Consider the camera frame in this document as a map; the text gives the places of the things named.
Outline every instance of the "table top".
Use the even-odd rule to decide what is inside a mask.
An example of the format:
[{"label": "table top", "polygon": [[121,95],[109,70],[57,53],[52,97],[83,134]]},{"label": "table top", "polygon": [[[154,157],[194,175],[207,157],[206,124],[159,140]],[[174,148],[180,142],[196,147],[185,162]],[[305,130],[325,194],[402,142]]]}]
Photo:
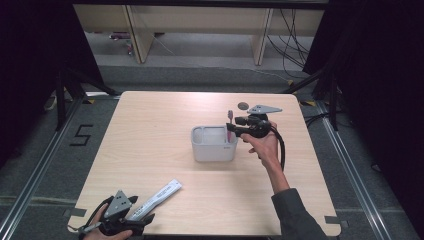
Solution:
[{"label": "table top", "polygon": [[123,93],[76,204],[87,209],[86,216],[71,217],[69,225],[84,225],[117,190],[138,196],[130,216],[175,178],[182,188],[152,211],[156,217],[145,234],[280,235],[271,184],[257,155],[248,153],[250,144],[239,141],[230,162],[193,157],[193,127],[225,125],[228,110],[247,116],[240,102],[283,109],[268,117],[284,138],[289,184],[324,232],[339,235],[340,225],[325,223],[325,216],[336,213],[297,99],[256,93]]}]

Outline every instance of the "human hand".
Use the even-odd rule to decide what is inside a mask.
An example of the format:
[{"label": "human hand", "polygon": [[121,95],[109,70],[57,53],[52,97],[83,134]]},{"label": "human hand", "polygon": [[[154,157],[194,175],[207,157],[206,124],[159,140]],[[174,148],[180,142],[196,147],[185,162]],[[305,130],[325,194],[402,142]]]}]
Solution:
[{"label": "human hand", "polygon": [[[93,217],[93,221],[91,221],[91,225],[96,224],[100,221],[102,213],[107,208],[108,204],[104,204],[99,211],[97,211],[96,215]],[[122,231],[114,236],[106,236],[104,235],[99,228],[93,229],[87,235],[85,235],[84,240],[125,240],[132,235],[131,230]]]},{"label": "human hand", "polygon": [[[271,126],[275,129],[277,124],[270,121]],[[275,134],[270,131],[268,135],[263,138],[255,138],[250,134],[243,133],[240,135],[240,138],[244,142],[248,142],[252,145],[253,148],[249,150],[249,153],[257,153],[258,158],[262,160],[262,165],[270,170],[273,167],[280,168],[280,163],[278,160],[278,139]]]},{"label": "human hand", "polygon": [[[272,127],[277,129],[277,124],[271,122]],[[257,153],[262,165],[268,172],[269,179],[274,193],[278,193],[290,188],[286,176],[281,169],[280,161],[278,160],[278,139],[275,133],[269,132],[263,138],[255,138],[250,134],[241,134],[240,138],[244,142],[248,142],[253,148],[249,153]]]}]

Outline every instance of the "dark jacket sleeve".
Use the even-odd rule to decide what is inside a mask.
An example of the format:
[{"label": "dark jacket sleeve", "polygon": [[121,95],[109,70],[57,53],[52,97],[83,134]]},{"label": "dark jacket sleeve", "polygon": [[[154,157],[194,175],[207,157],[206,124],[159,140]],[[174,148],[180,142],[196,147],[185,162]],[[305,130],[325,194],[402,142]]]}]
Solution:
[{"label": "dark jacket sleeve", "polygon": [[279,192],[271,199],[280,219],[283,239],[328,239],[315,219],[306,211],[295,188]]}]

